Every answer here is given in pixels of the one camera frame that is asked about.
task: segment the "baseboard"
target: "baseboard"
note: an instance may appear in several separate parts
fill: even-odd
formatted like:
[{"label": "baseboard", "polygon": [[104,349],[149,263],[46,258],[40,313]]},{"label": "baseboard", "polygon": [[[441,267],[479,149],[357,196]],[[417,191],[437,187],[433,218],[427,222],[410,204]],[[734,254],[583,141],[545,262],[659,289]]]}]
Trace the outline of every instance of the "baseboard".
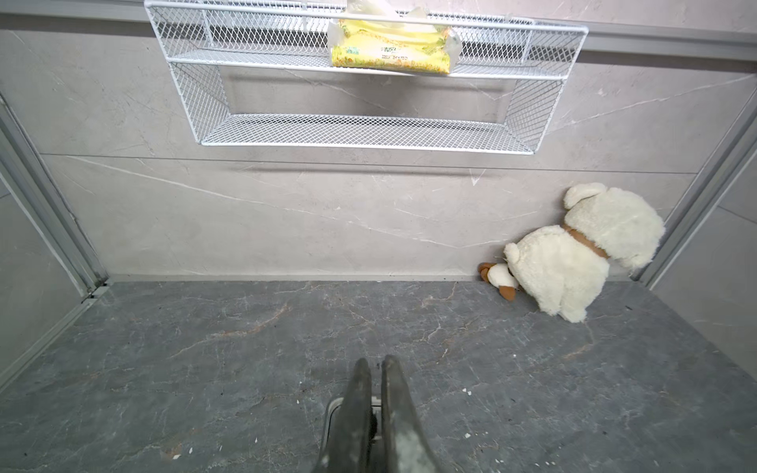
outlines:
[{"label": "baseboard", "polygon": [[116,274],[109,282],[168,282],[168,281],[481,281],[477,275],[154,275]]},{"label": "baseboard", "polygon": [[24,369],[26,369],[32,362],[37,359],[39,355],[52,342],[55,341],[63,331],[73,324],[88,308],[90,308],[99,296],[106,292],[107,286],[101,286],[92,295],[82,301],[79,305],[74,307],[69,313],[67,313],[61,320],[53,325],[47,332],[39,338],[34,344],[29,347],[21,356],[16,358],[9,367],[0,373],[0,393],[7,388],[16,378],[20,375]]}]

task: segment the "wall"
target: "wall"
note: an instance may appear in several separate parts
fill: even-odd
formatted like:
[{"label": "wall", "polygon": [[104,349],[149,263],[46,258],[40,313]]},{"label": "wall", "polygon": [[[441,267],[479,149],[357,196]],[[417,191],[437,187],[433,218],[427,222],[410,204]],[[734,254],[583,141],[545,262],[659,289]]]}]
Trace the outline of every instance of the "wall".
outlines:
[{"label": "wall", "polygon": [[[655,3],[659,14],[580,0],[512,9],[726,30],[757,18],[748,2],[670,3]],[[738,73],[578,64],[542,149],[514,157],[201,147],[150,38],[5,30],[0,64],[0,91],[108,272],[150,277],[472,275],[504,242],[558,222],[564,191],[586,181],[635,191],[665,216],[757,85]],[[486,81],[229,74],[247,111],[494,120],[506,100]]]},{"label": "wall", "polygon": [[712,211],[654,292],[757,379],[757,160]]},{"label": "wall", "polygon": [[11,364],[81,297],[0,182],[0,386]]}]

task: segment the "stuffed animal leg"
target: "stuffed animal leg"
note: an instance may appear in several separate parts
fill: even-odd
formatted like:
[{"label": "stuffed animal leg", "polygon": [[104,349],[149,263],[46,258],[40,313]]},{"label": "stuffed animal leg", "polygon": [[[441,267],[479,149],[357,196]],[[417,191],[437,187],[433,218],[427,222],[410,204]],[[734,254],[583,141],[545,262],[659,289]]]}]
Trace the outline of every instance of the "stuffed animal leg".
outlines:
[{"label": "stuffed animal leg", "polygon": [[523,289],[551,316],[586,318],[586,306],[602,291],[609,264],[561,226],[547,226],[505,246],[505,258]]},{"label": "stuffed animal leg", "polygon": [[499,289],[505,299],[516,299],[518,281],[512,277],[505,263],[481,263],[478,265],[478,274],[481,279]]}]

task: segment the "marble floor tile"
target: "marble floor tile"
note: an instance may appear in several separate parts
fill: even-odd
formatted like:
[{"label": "marble floor tile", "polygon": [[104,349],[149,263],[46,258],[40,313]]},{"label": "marble floor tile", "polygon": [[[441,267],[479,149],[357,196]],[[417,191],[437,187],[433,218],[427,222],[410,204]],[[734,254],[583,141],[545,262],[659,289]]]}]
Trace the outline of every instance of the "marble floor tile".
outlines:
[{"label": "marble floor tile", "polygon": [[0,471],[309,471],[387,353],[449,472],[757,460],[755,381],[636,283],[573,325],[483,282],[124,282],[3,393]]}]

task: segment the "white wire mesh shelf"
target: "white wire mesh shelf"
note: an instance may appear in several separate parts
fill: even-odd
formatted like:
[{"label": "white wire mesh shelf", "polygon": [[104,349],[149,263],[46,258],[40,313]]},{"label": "white wire mesh shelf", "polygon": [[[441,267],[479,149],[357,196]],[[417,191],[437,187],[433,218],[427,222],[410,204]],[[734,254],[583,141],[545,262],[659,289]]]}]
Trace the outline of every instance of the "white wire mesh shelf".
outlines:
[{"label": "white wire mesh shelf", "polygon": [[528,18],[432,13],[405,23],[452,26],[463,52],[450,78],[515,79],[503,123],[341,115],[232,114],[221,66],[412,75],[331,65],[329,21],[341,5],[145,0],[195,139],[203,145],[307,145],[533,154],[587,35]]},{"label": "white wire mesh shelf", "polygon": [[233,114],[203,145],[292,145],[532,154],[506,126],[462,120]]}]

